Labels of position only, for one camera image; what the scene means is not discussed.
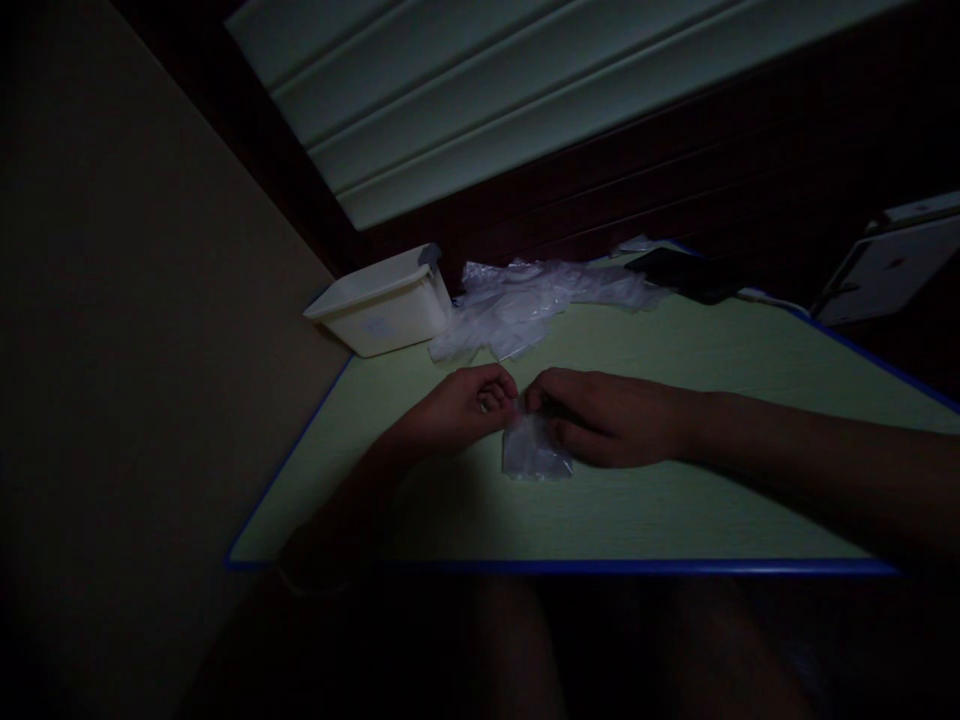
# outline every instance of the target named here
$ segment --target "light green table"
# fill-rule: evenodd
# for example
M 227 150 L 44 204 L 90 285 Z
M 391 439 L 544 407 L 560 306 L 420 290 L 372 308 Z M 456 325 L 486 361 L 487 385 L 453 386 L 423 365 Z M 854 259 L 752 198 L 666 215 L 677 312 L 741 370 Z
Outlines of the light green table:
M 491 360 L 481 353 L 474 364 Z M 738 300 L 705 307 L 675 296 L 637 314 L 574 305 L 555 318 L 539 347 L 506 363 L 520 388 L 550 366 L 960 432 L 955 408 L 915 381 L 788 311 Z M 377 435 L 446 372 L 433 365 L 425 344 L 353 358 L 236 539 L 228 564 L 270 562 Z M 536 483 L 508 479 L 500 461 L 498 433 L 460 457 L 418 467 L 396 504 L 387 557 L 518 572 L 889 571 L 856 545 L 703 468 L 576 464 L 571 479 Z

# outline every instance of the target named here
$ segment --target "hand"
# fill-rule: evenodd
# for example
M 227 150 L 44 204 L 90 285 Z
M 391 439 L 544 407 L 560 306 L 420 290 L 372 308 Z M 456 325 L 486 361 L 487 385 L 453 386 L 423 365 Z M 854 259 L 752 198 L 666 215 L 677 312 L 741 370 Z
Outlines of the hand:
M 500 365 L 461 368 L 447 375 L 388 433 L 421 454 L 455 454 L 505 428 L 516 416 L 517 384 Z
M 639 467 L 688 452 L 705 397 L 647 380 L 550 368 L 527 388 L 527 411 L 554 400 L 581 421 L 552 420 L 555 442 L 592 465 Z

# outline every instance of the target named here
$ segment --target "leg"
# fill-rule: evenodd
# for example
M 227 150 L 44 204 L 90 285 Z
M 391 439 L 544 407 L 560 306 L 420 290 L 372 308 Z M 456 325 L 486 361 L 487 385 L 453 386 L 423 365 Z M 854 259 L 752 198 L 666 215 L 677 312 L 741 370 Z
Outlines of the leg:
M 664 623 L 668 707 L 676 717 L 814 717 L 732 580 L 684 580 Z
M 467 651 L 478 715 L 566 717 L 550 630 L 533 587 L 517 577 L 480 577 L 471 595 Z

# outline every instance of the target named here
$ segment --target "black phone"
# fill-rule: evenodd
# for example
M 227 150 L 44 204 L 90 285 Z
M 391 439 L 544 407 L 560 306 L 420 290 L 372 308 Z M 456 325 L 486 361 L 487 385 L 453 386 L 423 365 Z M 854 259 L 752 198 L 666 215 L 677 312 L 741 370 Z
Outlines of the black phone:
M 747 284 L 743 273 L 729 262 L 667 248 L 652 250 L 624 267 L 646 273 L 647 280 L 654 285 L 675 288 L 703 305 L 716 305 Z

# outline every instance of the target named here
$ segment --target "plastic storage box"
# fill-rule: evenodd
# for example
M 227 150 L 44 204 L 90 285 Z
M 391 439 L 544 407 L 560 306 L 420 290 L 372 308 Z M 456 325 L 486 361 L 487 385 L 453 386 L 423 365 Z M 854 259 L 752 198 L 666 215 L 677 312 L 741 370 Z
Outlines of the plastic storage box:
M 447 329 L 453 307 L 430 243 L 346 275 L 303 314 L 361 357 L 429 340 Z

